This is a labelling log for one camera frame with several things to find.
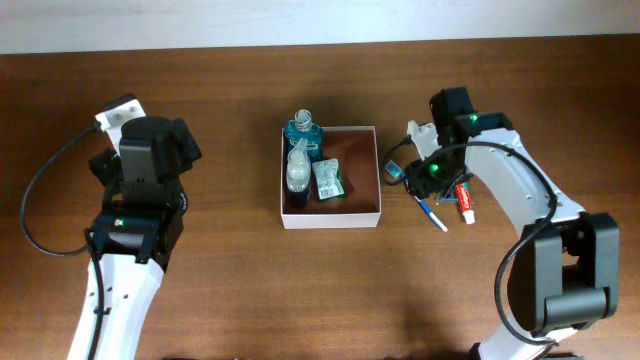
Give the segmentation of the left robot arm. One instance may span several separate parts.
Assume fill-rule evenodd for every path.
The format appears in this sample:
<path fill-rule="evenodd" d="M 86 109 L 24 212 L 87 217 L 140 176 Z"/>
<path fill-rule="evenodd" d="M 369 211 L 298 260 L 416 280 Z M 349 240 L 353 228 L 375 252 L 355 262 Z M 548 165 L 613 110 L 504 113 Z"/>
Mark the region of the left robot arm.
<path fill-rule="evenodd" d="M 90 161 L 105 190 L 84 231 L 90 263 L 71 359 L 134 358 L 184 229 L 189 202 L 180 176 L 202 156 L 182 119 L 143 116 L 119 133 L 113 148 Z"/>

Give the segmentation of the blue white toothbrush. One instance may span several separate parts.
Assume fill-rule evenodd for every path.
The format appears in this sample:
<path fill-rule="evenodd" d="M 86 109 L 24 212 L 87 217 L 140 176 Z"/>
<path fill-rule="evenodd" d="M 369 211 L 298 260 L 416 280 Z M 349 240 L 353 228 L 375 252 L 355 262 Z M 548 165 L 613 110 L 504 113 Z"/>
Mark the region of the blue white toothbrush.
<path fill-rule="evenodd" d="M 434 225 L 441 231 L 447 232 L 448 228 L 446 227 L 446 225 L 436 216 L 436 214 L 431 210 L 427 203 L 410 191 L 409 182 L 404 171 L 393 160 L 389 160 L 385 164 L 384 168 L 387 173 L 394 179 L 402 181 L 406 192 L 418 203 L 423 212 L 430 218 Z"/>

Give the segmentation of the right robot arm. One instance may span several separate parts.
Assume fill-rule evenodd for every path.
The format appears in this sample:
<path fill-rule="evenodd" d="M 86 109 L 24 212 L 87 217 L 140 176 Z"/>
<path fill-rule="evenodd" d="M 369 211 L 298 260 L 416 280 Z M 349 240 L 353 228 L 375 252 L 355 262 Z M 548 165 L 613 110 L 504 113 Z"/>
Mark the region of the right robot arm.
<path fill-rule="evenodd" d="M 471 177 L 489 189 L 518 241 L 496 271 L 500 327 L 472 346 L 472 359 L 541 359 L 560 341 L 614 315 L 620 230 L 560 190 L 501 112 L 478 112 L 464 87 L 429 101 L 426 138 L 410 135 L 418 160 L 405 169 L 412 194 L 445 193 Z"/>

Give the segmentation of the green dental floss pack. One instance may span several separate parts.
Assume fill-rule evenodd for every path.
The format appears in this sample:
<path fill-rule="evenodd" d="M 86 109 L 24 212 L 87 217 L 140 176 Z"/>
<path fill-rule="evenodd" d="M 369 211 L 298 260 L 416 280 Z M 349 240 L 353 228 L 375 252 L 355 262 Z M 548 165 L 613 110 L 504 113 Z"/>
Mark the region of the green dental floss pack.
<path fill-rule="evenodd" d="M 312 164 L 312 170 L 316 179 L 319 201 L 328 201 L 346 196 L 339 161 L 336 158 L 317 161 Z"/>

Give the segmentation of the blue mouthwash bottle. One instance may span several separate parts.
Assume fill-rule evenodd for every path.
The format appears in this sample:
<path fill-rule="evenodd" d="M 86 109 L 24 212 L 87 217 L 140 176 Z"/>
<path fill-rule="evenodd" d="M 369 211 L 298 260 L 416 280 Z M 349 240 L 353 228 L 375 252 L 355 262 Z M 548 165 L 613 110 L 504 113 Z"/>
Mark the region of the blue mouthwash bottle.
<path fill-rule="evenodd" d="M 323 128 L 315 124 L 312 114 L 306 109 L 298 110 L 293 120 L 289 120 L 284 128 L 287 150 L 289 153 L 301 140 L 307 140 L 307 155 L 312 163 L 323 159 Z"/>

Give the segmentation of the clear spray bottle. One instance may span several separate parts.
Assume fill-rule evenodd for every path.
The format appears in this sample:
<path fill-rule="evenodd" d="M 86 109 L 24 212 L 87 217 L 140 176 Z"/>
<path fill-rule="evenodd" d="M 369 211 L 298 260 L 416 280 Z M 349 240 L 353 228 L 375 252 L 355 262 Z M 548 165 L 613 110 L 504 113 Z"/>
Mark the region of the clear spray bottle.
<path fill-rule="evenodd" d="M 310 197 L 311 162 L 306 138 L 301 138 L 287 156 L 286 196 L 294 208 L 303 208 Z"/>

